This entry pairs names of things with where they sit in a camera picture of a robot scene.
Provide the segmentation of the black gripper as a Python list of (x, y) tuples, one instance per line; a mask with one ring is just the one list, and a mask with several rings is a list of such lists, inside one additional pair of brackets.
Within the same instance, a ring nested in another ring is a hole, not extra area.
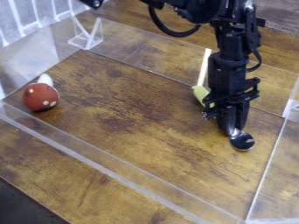
[(258, 77), (249, 79), (249, 56), (225, 59), (220, 52), (209, 58), (210, 93), (204, 97), (206, 120), (217, 118), (221, 130), (232, 136), (244, 130), (249, 119), (250, 102), (260, 97)]

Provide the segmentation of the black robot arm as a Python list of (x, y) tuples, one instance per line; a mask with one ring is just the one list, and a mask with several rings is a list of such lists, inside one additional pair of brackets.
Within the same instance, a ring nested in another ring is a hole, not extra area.
[[(260, 79), (248, 77), (249, 55), (258, 54), (261, 33), (257, 6), (252, 0), (139, 0), (149, 6), (151, 19), (166, 34), (185, 38), (209, 24), (217, 34), (220, 50), (209, 57), (210, 93), (202, 102), (204, 117), (217, 119), (228, 135), (240, 133), (249, 118), (250, 102), (258, 98)], [(171, 5), (178, 15), (194, 23), (189, 31), (174, 31), (157, 11)]]

